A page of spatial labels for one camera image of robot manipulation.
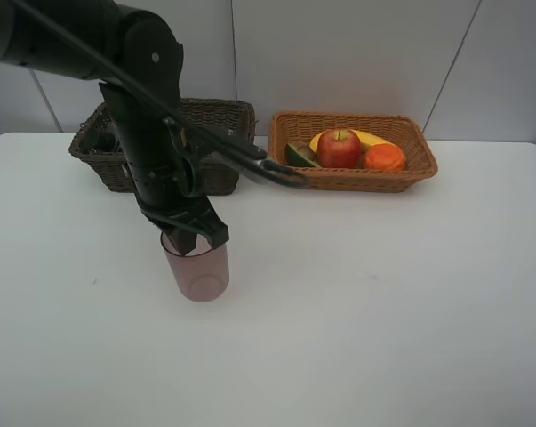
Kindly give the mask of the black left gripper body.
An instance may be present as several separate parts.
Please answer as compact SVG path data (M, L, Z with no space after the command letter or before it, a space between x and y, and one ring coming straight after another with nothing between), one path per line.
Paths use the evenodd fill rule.
M183 195L177 176L167 166L142 168L129 164L129 180L142 213L161 229L217 230L219 217L198 187Z

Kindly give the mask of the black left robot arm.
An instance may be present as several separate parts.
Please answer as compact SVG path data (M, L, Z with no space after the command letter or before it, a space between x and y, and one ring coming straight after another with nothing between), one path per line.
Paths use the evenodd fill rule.
M0 63L95 80L134 195L180 254L228 227L204 193L201 160L228 137L179 110L184 50L158 15L112 1L0 1Z

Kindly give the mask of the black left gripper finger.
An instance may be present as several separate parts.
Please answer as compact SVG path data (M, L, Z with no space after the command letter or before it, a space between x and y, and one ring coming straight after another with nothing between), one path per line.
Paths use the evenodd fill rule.
M167 230L167 237L180 256L190 254L196 249L198 232L193 227L174 226Z
M205 237L211 248L219 248L229 240L228 226L216 213L198 215L193 225L197 233Z

